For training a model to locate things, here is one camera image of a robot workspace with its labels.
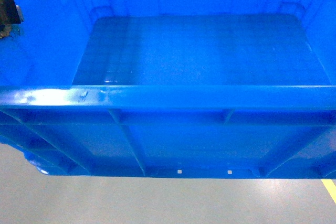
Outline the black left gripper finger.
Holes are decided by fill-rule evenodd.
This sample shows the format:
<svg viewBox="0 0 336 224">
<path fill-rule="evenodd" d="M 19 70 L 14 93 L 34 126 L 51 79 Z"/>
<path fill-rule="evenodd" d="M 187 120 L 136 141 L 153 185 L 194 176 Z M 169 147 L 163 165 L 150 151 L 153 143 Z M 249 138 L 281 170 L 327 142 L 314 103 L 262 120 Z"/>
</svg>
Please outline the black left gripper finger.
<svg viewBox="0 0 336 224">
<path fill-rule="evenodd" d="M 23 21 L 22 9 L 14 0 L 1 0 L 1 38 L 10 36 L 13 25 Z"/>
</svg>

